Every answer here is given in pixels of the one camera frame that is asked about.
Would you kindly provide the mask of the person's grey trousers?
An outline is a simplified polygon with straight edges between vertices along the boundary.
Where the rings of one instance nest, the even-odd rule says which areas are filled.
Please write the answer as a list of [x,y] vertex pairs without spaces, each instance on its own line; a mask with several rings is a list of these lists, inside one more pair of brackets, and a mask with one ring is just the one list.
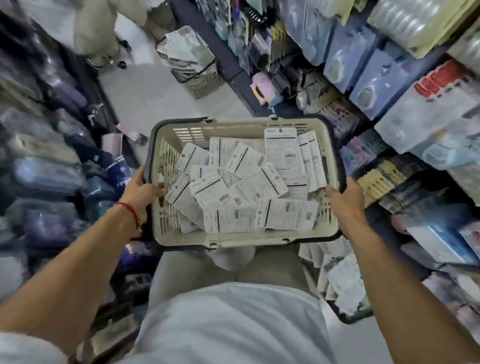
[[217,266],[206,252],[171,251],[163,253],[154,273],[148,309],[179,294],[224,283],[268,284],[313,295],[292,246],[260,248],[249,263],[234,271]]

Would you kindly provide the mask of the row of hanging blue packets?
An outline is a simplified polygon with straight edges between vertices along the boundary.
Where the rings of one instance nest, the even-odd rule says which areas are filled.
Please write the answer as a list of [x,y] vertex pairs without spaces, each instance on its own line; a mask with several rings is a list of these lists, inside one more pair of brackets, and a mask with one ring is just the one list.
[[446,51],[440,46],[416,59],[366,24],[337,25],[323,73],[372,121],[433,70]]

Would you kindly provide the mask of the person's left hand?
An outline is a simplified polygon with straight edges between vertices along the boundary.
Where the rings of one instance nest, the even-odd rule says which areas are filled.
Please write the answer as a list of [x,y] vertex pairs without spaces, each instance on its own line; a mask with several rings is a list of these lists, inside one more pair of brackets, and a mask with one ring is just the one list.
[[134,174],[134,176],[128,181],[123,191],[122,196],[115,206],[119,206],[129,212],[129,215],[135,222],[135,228],[140,231],[141,226],[147,221],[147,207],[152,203],[145,202],[145,185],[158,185],[161,186],[164,191],[164,183],[159,184],[147,183],[144,180],[144,167],[140,167]]

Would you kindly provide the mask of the heap of silvery packets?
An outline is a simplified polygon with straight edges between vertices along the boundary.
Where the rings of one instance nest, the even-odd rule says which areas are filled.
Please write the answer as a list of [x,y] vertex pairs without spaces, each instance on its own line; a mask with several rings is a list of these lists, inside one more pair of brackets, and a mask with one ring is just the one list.
[[215,62],[206,43],[189,25],[167,33],[156,45],[161,63],[184,82],[200,75]]

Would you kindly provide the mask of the pile of white packets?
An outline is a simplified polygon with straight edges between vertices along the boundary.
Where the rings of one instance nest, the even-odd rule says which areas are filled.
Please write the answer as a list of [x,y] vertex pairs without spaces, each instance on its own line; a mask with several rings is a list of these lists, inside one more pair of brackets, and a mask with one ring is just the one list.
[[212,136],[207,144],[184,144],[166,193],[183,234],[309,232],[331,223],[315,130],[266,128],[263,138]]

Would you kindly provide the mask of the person's white shirt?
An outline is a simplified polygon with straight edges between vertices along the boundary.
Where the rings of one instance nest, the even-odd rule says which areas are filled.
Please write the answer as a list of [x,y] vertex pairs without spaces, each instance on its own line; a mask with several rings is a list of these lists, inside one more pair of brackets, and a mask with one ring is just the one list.
[[[52,297],[9,319],[33,329],[0,328],[0,364],[67,364],[60,339],[80,330],[68,325],[99,279],[86,288],[70,281],[54,307]],[[337,364],[320,303],[296,288],[222,283],[179,294],[149,309],[131,354],[117,364]]]

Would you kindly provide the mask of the person's white shoe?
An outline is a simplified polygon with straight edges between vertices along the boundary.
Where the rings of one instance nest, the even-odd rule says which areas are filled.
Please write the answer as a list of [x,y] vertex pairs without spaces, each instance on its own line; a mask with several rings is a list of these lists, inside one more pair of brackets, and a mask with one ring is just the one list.
[[247,266],[255,257],[254,246],[218,248],[206,253],[217,267],[227,271],[237,271]]

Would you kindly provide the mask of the clear packets with white rolls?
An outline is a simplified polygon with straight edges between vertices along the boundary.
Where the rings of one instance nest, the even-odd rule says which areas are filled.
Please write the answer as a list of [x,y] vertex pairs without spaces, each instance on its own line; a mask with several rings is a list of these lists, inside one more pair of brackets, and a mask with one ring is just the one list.
[[480,0],[379,0],[368,24],[416,59],[449,42],[480,14]]

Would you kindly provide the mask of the shelf of dark folded bags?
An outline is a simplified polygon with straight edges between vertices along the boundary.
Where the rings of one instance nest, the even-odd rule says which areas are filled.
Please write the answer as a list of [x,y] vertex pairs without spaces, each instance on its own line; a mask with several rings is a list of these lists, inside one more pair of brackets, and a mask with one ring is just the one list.
[[134,175],[39,28],[0,12],[0,303],[116,203]]

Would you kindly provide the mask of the row of pale blue packets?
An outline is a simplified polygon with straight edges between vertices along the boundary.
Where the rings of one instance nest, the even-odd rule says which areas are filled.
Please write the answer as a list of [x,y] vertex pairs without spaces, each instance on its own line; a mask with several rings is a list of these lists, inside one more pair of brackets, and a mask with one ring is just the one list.
[[420,204],[395,217],[419,245],[437,263],[467,264],[480,267],[474,252],[460,230],[474,221],[470,207],[464,203]]

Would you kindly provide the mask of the person's right hand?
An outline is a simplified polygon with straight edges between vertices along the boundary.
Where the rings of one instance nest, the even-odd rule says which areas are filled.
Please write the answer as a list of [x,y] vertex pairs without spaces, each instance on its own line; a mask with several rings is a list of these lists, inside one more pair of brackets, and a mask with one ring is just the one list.
[[364,195],[360,185],[351,177],[346,179],[346,189],[342,195],[342,203],[330,206],[339,220],[342,232],[346,237],[351,238],[360,228],[369,225],[364,208]]

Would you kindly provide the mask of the row of yellow card packets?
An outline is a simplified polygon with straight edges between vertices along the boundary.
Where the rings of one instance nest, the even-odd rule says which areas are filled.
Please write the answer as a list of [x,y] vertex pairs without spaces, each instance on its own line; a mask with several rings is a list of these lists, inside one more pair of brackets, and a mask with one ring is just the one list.
[[406,180],[407,176],[393,162],[382,161],[357,180],[364,195],[364,207],[369,207]]

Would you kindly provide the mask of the rack of dark small accessories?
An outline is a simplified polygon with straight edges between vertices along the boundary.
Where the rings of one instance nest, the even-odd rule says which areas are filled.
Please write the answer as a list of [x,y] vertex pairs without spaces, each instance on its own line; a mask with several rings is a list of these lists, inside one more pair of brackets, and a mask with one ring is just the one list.
[[277,15],[276,0],[205,0],[210,22],[249,76],[275,75],[300,56]]

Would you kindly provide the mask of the row of white hanging packets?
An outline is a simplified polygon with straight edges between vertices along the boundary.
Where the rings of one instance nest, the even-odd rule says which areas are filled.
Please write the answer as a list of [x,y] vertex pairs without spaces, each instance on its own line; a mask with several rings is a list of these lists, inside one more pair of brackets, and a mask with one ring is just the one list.
[[411,85],[376,123],[398,154],[444,171],[480,160],[480,76],[450,59]]

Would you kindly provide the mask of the person's left forearm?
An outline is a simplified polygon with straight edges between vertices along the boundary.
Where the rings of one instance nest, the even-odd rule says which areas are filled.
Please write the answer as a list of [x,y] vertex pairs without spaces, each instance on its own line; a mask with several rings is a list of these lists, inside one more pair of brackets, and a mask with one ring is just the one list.
[[71,355],[86,339],[122,251],[138,236],[114,206],[0,305],[0,333],[53,344]]

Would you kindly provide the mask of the beige plastic shopping basket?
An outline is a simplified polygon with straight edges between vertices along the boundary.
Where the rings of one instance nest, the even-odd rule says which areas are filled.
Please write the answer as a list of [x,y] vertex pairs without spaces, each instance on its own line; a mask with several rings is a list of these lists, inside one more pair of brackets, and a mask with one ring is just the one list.
[[[332,123],[319,114],[301,115],[298,118],[234,118],[211,117],[175,118],[158,122],[151,130],[143,178],[149,184],[158,183],[162,169],[165,187],[177,178],[177,160],[183,142],[206,141],[210,137],[260,138],[268,127],[295,127],[297,131],[315,131],[324,158],[327,180],[339,192],[346,189],[346,176]],[[341,235],[339,220],[331,210],[330,200],[324,191],[313,193],[319,203],[317,219],[311,231],[266,230],[231,234],[207,234],[195,231],[183,234],[177,219],[176,208],[165,201],[147,207],[147,222],[142,226],[142,236],[156,242],[165,251],[213,250],[241,246],[279,246],[335,241]]]

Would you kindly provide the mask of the person's right forearm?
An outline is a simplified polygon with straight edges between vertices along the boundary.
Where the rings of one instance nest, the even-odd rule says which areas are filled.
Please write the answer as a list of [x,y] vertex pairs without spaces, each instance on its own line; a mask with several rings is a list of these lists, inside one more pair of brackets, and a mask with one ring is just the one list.
[[480,364],[480,345],[364,218],[342,222],[394,364]]

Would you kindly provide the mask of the pink plastic item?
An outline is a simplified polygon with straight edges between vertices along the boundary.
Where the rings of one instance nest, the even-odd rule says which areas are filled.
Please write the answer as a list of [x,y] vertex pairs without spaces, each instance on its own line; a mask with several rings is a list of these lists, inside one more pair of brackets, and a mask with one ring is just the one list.
[[251,79],[250,88],[260,105],[275,106],[279,102],[279,93],[274,87],[268,74],[260,71]]

